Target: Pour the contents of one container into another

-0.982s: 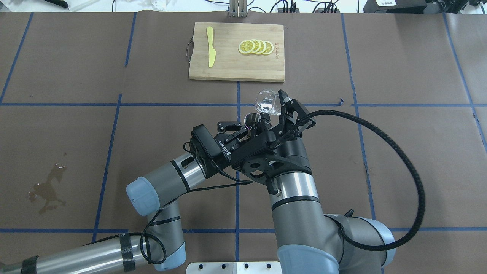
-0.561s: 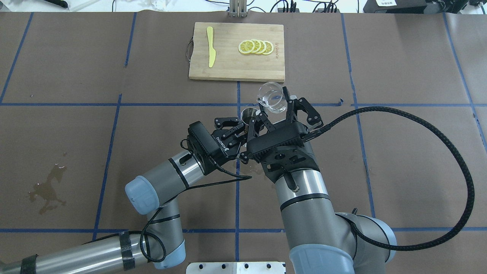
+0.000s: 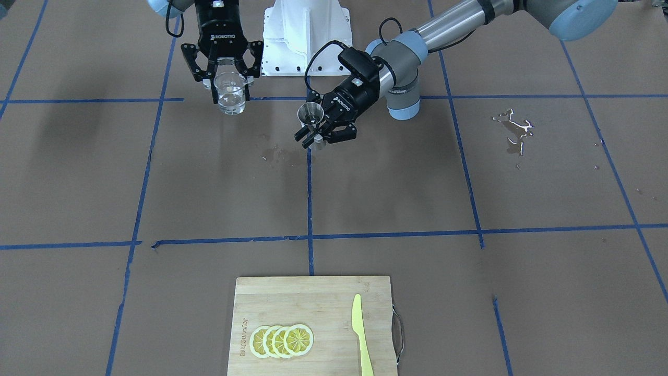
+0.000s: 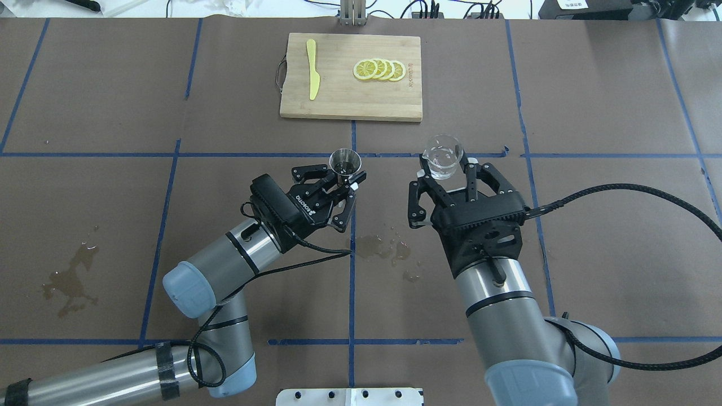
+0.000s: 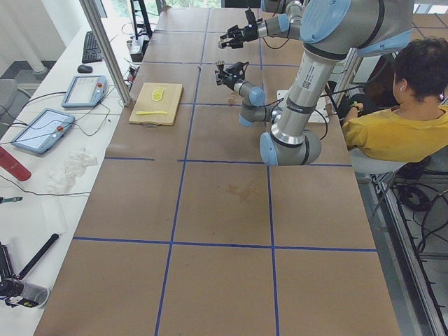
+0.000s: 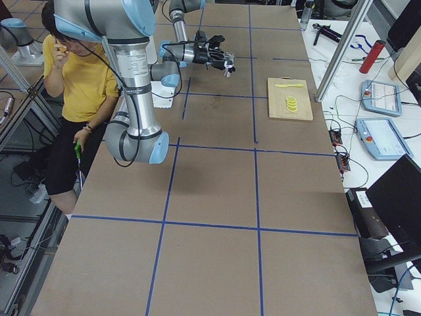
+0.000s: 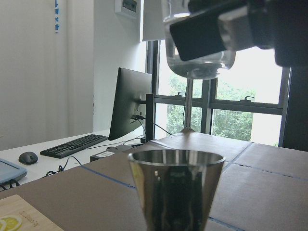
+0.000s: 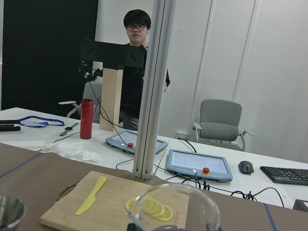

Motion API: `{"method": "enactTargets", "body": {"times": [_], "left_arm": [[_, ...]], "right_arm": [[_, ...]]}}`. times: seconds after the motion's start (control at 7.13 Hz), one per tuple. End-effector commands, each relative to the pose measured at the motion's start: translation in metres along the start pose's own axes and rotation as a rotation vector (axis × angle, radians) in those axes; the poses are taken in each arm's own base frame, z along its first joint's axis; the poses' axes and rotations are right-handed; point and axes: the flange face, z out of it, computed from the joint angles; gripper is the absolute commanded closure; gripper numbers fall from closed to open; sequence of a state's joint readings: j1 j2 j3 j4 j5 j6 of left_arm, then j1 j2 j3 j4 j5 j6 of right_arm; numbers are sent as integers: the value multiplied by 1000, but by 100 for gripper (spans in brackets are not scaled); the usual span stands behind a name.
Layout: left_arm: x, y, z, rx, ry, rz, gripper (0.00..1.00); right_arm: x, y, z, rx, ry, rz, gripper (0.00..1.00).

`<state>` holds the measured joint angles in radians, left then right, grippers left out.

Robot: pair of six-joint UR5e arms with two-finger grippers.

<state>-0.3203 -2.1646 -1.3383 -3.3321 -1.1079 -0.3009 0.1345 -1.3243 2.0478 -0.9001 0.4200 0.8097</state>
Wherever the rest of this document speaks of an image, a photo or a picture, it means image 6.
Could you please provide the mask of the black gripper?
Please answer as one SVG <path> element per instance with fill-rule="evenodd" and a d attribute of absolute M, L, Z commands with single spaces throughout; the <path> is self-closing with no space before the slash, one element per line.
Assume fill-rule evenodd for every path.
<path fill-rule="evenodd" d="M 206 43 L 195 43 L 194 41 L 193 63 L 210 64 L 212 67 L 223 70 L 225 73 L 235 72 L 235 55 L 224 51 L 221 47 L 225 39 L 223 35 L 214 35 L 210 39 L 207 38 Z"/>

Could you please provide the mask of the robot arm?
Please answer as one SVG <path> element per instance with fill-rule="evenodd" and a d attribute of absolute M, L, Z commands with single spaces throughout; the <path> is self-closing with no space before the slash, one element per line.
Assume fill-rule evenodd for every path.
<path fill-rule="evenodd" d="M 169 136 L 154 112 L 146 47 L 155 32 L 149 1 L 55 1 L 55 24 L 68 37 L 106 40 L 114 49 L 114 71 L 122 82 L 127 109 L 116 114 L 105 132 L 105 145 L 115 159 L 160 164 Z"/>
<path fill-rule="evenodd" d="M 171 1 L 169 20 L 174 29 L 175 42 L 162 41 L 159 56 L 162 63 L 149 67 L 152 81 L 159 81 L 163 86 L 177 88 L 181 81 L 180 69 L 188 64 L 210 65 L 230 77 L 235 72 L 235 55 L 225 52 L 220 44 L 225 41 L 222 35 L 208 38 L 206 33 L 198 30 L 195 38 L 190 40 L 186 32 L 185 14 L 205 7 L 204 1 Z"/>

